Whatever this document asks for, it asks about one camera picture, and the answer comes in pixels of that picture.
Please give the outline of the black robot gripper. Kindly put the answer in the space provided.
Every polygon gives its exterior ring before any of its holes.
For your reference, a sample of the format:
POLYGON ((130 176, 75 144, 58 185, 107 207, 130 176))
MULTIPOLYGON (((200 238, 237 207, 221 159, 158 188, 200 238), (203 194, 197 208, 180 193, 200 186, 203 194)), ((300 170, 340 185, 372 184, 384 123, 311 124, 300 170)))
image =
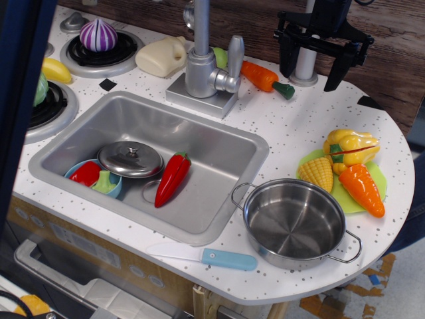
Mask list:
POLYGON ((351 68, 353 53, 366 53, 372 36, 347 20, 350 1, 316 1, 311 13, 281 11, 274 38, 280 44, 280 72, 289 78, 296 68, 299 48, 336 53, 324 91, 334 91, 351 68))

